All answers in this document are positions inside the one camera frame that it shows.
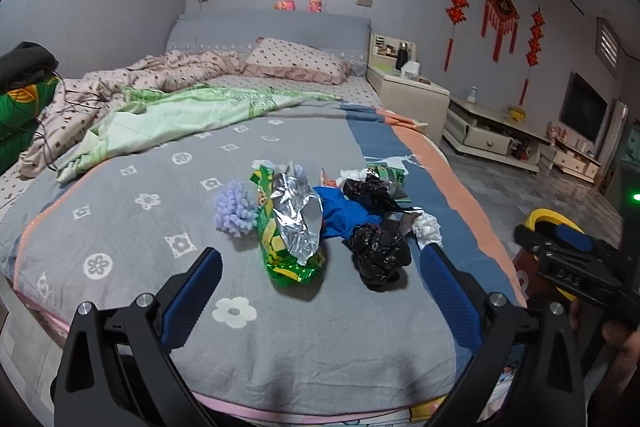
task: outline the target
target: purple fuzzy ball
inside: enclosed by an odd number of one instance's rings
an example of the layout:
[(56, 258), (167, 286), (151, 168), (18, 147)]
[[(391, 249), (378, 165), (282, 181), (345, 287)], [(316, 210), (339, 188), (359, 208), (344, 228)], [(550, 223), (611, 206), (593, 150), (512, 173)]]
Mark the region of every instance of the purple fuzzy ball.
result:
[(249, 198), (242, 182), (229, 181), (216, 197), (216, 228), (240, 237), (251, 232), (258, 217), (257, 205)]

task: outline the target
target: electrical outlet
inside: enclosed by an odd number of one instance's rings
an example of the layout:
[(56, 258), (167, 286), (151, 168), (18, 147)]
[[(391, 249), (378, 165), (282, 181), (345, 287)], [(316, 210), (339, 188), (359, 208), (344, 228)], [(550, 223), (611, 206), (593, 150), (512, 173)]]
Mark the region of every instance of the electrical outlet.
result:
[(371, 8), (373, 6), (373, 0), (356, 0), (356, 4), (358, 6), (366, 6), (367, 8)]

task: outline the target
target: red tassel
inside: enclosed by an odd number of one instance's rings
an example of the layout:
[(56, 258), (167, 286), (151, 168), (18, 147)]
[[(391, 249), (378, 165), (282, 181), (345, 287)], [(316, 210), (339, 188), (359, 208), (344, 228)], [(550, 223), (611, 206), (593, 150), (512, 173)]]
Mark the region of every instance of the red tassel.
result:
[(518, 105), (522, 106), (522, 102), (524, 102), (524, 97), (527, 94), (527, 87), (529, 87), (529, 78), (524, 79), (524, 87), (522, 88), (522, 94), (520, 95), (520, 101)]
[(511, 36), (511, 46), (509, 46), (509, 53), (513, 55), (513, 49), (516, 47), (516, 35), (518, 34), (518, 23), (513, 23), (513, 35)]
[(482, 36), (486, 35), (486, 24), (489, 22), (489, 4), (484, 3), (484, 19), (482, 19)]
[(502, 25), (500, 25), (500, 27), (498, 28), (498, 34), (495, 37), (494, 62), (497, 62), (498, 58), (500, 58), (500, 48), (502, 47), (503, 31), (504, 31), (504, 28), (502, 27)]
[(449, 59), (451, 58), (451, 51), (453, 49), (453, 38), (449, 39), (449, 47), (447, 48), (447, 60), (444, 61), (444, 70), (449, 69)]

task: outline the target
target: small bottle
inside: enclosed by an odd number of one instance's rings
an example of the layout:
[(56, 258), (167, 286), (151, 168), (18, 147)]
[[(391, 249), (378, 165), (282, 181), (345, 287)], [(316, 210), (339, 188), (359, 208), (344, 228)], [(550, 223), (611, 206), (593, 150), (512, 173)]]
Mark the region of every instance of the small bottle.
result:
[(466, 96), (466, 101), (468, 103), (476, 103), (476, 99), (478, 98), (478, 88), (476, 86), (472, 86), (469, 89), (469, 94)]
[(400, 42), (398, 48), (398, 58), (396, 58), (396, 70), (401, 70), (402, 66), (409, 60), (409, 45), (406, 42)]

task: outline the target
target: wall-mounted tv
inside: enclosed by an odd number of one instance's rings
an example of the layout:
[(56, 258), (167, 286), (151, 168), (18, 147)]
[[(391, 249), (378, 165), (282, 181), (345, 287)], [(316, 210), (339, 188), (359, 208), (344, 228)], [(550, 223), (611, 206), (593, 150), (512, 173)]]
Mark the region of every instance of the wall-mounted tv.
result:
[(583, 77), (574, 73), (566, 90), (560, 121), (595, 142), (606, 112), (607, 102)]

